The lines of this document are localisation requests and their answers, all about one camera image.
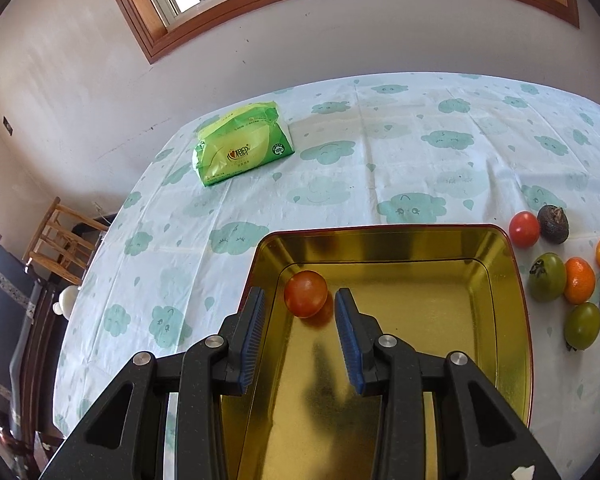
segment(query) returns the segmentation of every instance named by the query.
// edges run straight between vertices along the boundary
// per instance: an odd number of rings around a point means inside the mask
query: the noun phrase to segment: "brand logo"
[[[238,160],[239,158],[243,158],[249,153],[249,147],[244,146],[242,148],[238,148],[237,150],[231,150],[226,158],[229,160]]]

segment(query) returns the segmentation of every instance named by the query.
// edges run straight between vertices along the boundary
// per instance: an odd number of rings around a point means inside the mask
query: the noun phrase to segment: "white wall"
[[[114,0],[13,0],[0,17],[0,123],[7,116],[5,142],[65,203],[109,212],[187,121],[287,86],[470,72],[600,103],[600,19],[578,4],[580,30],[512,0],[287,0],[151,66]]]
[[[24,254],[51,201],[0,138],[1,244],[16,258]]]

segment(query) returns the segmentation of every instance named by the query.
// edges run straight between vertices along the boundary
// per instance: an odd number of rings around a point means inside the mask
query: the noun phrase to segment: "wooden stool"
[[[87,240],[72,233],[69,229],[60,225],[58,217],[60,213],[72,216],[80,222],[87,224],[100,231],[98,241],[102,240],[102,235],[106,233],[107,226],[88,218],[73,209],[61,205],[58,197],[52,202],[51,207],[40,222],[36,234],[31,239],[27,251],[22,260],[27,263],[27,267],[32,262],[36,262],[45,269],[54,272],[61,278],[66,279],[74,285],[81,285],[82,279],[93,260],[93,256],[98,244],[91,244]],[[40,252],[41,249],[49,247],[59,253],[58,259],[54,260],[46,254]],[[80,276],[76,276],[69,270],[69,266],[74,264],[82,269]]]

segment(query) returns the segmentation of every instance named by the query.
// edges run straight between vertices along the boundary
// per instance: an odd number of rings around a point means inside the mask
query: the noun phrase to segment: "white tablecloth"
[[[215,333],[235,311],[268,232],[392,222],[490,222],[566,208],[565,244],[516,250],[521,273],[552,250],[600,270],[600,106],[518,81],[395,73],[289,88],[275,101],[296,153],[204,188],[183,126],[126,199],[91,265],[56,376],[54,420],[75,427],[136,352],[165,356]],[[531,428],[566,480],[600,451],[600,336],[567,352],[563,300],[527,298],[534,352]],[[167,463],[173,461],[174,415]]]

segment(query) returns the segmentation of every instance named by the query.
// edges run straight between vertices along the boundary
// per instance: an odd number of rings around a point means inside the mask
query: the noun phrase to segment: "triangular cutout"
[[[468,386],[474,405],[480,443],[484,447],[493,447],[514,440],[516,437],[514,431],[487,393],[473,381]]]
[[[123,384],[87,430],[87,443],[109,449],[117,449],[120,446],[122,429],[125,427],[126,411],[129,408],[133,390],[132,384]]]

